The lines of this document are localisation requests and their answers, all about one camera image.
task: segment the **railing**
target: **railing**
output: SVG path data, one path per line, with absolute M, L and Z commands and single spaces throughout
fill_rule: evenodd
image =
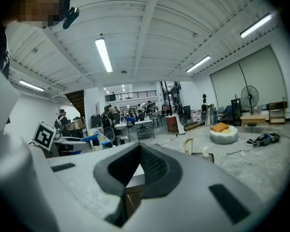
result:
M 149 91 L 140 91 L 140 92 L 131 92 L 131 93 L 121 93 L 121 94 L 112 94 L 105 96 L 105 102 L 114 102 L 114 101 L 123 101 L 136 98 L 146 98 L 157 96 L 155 90 Z

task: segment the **sliding door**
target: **sliding door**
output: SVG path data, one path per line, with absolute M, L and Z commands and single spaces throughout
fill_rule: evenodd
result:
M 270 47 L 213 73 L 211 78 L 218 107 L 231 105 L 235 93 L 241 98 L 245 80 L 259 93 L 257 105 L 287 100 L 282 73 Z

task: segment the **ceiling light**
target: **ceiling light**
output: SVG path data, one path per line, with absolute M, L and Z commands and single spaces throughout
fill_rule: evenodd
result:
M 254 30 L 261 27 L 263 24 L 267 23 L 269 20 L 272 19 L 272 16 L 270 14 L 266 14 L 264 17 L 256 21 L 254 24 L 252 24 L 250 27 L 245 29 L 243 32 L 241 32 L 241 37 L 244 38 L 248 34 L 252 33 Z
M 100 38 L 96 40 L 96 46 L 98 48 L 100 57 L 102 58 L 103 64 L 106 68 L 107 72 L 113 72 L 113 68 L 110 62 L 110 58 L 108 57 L 108 53 L 106 50 L 105 40 L 104 38 Z
M 28 87 L 34 88 L 34 89 L 36 89 L 36 90 L 38 90 L 38 91 L 44 91 L 43 88 L 40 88 L 40 87 L 35 86 L 35 85 L 33 85 L 33 84 L 27 83 L 27 82 L 25 82 L 24 80 L 20 80 L 19 83 L 21 83 L 21 84 L 23 84 L 23 85 L 26 85 L 26 86 L 28 86 Z
M 194 65 L 190 69 L 188 69 L 186 72 L 189 73 L 189 72 L 193 71 L 195 68 L 197 68 L 198 66 L 200 66 L 204 62 L 208 61 L 210 58 L 211 58 L 210 56 L 206 56 L 201 61 L 199 61 L 196 65 Z

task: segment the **concrete floor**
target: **concrete floor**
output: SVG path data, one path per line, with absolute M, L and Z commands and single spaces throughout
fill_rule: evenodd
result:
M 143 139 L 140 142 L 164 144 L 164 147 L 184 152 L 184 141 L 188 138 L 194 138 L 194 152 L 201 152 L 201 146 L 207 146 L 207 152 L 213 153 L 215 156 L 215 164 L 249 186 L 261 200 L 267 201 L 283 190 L 290 176 L 290 139 L 281 136 L 280 141 L 276 144 L 259 146 L 250 152 L 240 152 L 230 156 L 227 156 L 226 153 L 250 149 L 251 146 L 246 146 L 245 141 L 249 138 L 255 140 L 266 132 L 290 137 L 290 122 L 284 125 L 247 127 L 243 131 L 238 127 L 239 139 L 230 145 L 214 143 L 209 137 L 209 130 L 209 127 L 201 126 L 186 132 L 184 135 L 178 135 L 176 138 L 176 133 L 166 131 L 164 123 L 164 127 L 155 128 L 155 139 Z M 130 133 L 130 138 L 132 142 L 137 142 L 136 133 L 133 130 Z

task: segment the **yellow pillow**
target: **yellow pillow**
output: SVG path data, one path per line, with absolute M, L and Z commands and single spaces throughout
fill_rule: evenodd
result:
M 222 132 L 223 130 L 229 128 L 228 125 L 224 124 L 224 123 L 218 123 L 217 125 L 215 126 L 212 126 L 210 129 L 214 132 Z
M 221 133 L 231 133 L 231 130 L 230 129 L 225 129 Z

